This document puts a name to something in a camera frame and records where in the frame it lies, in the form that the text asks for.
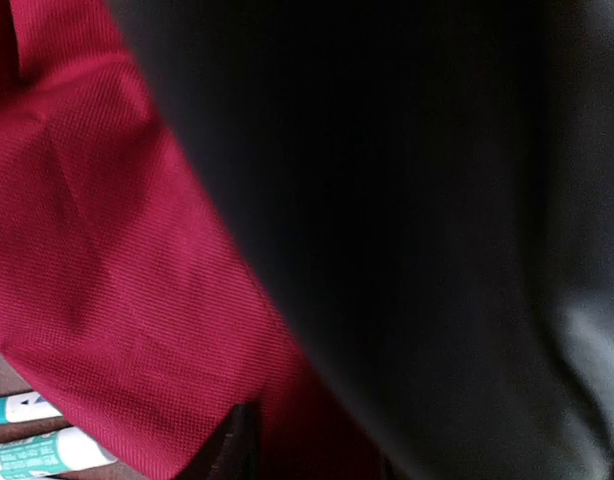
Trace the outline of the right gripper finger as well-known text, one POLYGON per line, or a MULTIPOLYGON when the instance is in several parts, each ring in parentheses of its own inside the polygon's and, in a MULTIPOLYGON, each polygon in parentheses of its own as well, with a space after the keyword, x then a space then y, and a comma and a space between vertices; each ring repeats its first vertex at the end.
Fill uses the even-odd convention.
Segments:
POLYGON ((254 480, 259 478, 258 405, 234 406, 186 466, 187 479, 254 480))

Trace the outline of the grey pencil pouch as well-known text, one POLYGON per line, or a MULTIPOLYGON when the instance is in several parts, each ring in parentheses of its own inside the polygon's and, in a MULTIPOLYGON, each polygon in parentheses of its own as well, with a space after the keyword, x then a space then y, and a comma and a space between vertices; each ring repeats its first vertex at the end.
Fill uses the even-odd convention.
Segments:
POLYGON ((614 1, 113 1, 325 382, 404 473, 614 466, 614 1))

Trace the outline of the red backpack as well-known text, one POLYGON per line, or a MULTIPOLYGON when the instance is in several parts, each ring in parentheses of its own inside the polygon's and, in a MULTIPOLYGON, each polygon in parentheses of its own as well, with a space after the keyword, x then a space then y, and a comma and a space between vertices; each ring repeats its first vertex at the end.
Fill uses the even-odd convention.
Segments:
POLYGON ((0 1, 0 352, 151 479, 239 404, 264 479, 377 479, 100 1, 0 1))

